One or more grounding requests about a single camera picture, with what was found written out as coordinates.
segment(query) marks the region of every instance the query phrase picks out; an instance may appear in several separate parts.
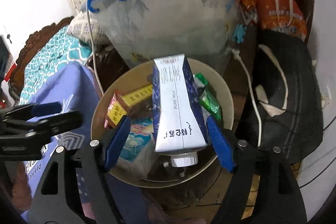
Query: trash bin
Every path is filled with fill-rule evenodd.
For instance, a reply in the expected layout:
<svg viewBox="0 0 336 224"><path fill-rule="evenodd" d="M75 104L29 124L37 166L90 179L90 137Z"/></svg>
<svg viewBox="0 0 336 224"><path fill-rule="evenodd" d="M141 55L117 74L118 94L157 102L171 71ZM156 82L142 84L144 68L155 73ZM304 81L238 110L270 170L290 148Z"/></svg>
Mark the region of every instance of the trash bin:
<svg viewBox="0 0 336 224"><path fill-rule="evenodd" d="M232 129L234 120L234 105L231 92L226 82L214 69L208 65L190 58L188 59L188 62L193 73L200 72L209 81L208 86L214 96L217 98L222 108L223 126L224 128ZM153 64L153 61L148 61L129 70L119 77L104 93L93 115L91 124L92 139L99 140L103 136L104 132L106 132L106 129L104 128L104 121L108 105L110 104L115 90L119 90L121 93L128 93L144 85L148 85L147 79L148 76L153 72ZM208 146L206 149L198 152L198 164L188 167L185 172L185 177L177 177L176 179L169 181L165 179L163 174L157 174L154 177L148 177L146 180L138 180L117 166L111 169L110 173L118 179L135 186L145 188L164 188L183 183L197 176L209 165L211 165L211 163L213 163L216 158L217 155L214 149L212 146Z"/></svg>

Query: red object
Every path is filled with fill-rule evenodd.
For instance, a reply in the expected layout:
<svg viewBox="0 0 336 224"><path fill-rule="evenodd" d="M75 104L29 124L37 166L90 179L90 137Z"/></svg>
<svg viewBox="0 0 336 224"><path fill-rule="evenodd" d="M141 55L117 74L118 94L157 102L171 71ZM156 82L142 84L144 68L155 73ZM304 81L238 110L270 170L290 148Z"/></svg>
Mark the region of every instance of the red object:
<svg viewBox="0 0 336 224"><path fill-rule="evenodd" d="M4 78L4 80L5 80L6 82L9 81L9 79L10 79L10 77L11 77L11 74L12 74L13 70L16 68L16 66L17 66L17 65L14 63L14 64L10 67L10 69L8 70L8 72L7 72L7 74L6 74L5 78Z"/></svg>
<svg viewBox="0 0 336 224"><path fill-rule="evenodd" d="M4 103L2 99L0 99L0 108L6 108L6 107L7 107L6 103Z"/></svg>

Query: black bag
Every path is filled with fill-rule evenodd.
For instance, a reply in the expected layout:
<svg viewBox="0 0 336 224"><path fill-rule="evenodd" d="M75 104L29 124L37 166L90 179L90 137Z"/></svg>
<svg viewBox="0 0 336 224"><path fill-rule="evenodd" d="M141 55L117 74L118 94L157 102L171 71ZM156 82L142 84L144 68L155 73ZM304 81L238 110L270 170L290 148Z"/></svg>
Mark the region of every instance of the black bag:
<svg viewBox="0 0 336 224"><path fill-rule="evenodd" d="M300 162L312 153L323 139L321 95L308 49L299 38L271 30L260 31L257 41L272 50L288 85L286 111L270 117L258 101L255 87L262 85L269 105L282 108L285 84L279 70L259 49L253 67L252 86L262 120L260 148L270 150L278 146L290 163ZM258 121L250 96L246 100L236 136L257 146Z"/></svg>

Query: green snack package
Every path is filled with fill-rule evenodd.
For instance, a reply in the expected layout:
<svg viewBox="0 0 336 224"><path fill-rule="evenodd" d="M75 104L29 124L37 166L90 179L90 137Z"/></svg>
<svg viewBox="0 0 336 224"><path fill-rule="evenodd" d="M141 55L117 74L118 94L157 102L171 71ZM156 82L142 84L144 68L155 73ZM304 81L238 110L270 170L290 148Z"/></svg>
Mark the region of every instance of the green snack package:
<svg viewBox="0 0 336 224"><path fill-rule="evenodd" d="M216 98L211 94L211 92L206 87L208 84L208 80L206 80L206 78L204 78L204 76L201 73L195 74L195 78L197 78L200 82L202 82L205 85L205 90L199 97L201 106L203 106L207 111L209 111L210 114L216 118L216 120L222 122L221 106L219 105Z"/></svg>

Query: plastic storage box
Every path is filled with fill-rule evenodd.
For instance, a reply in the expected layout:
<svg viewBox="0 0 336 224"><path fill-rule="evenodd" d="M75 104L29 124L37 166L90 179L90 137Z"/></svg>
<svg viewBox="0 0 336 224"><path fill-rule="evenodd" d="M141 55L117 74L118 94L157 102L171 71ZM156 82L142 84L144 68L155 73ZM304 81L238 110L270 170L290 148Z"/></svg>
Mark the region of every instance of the plastic storage box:
<svg viewBox="0 0 336 224"><path fill-rule="evenodd" d="M239 0L88 0L130 68L184 53L224 72Z"/></svg>

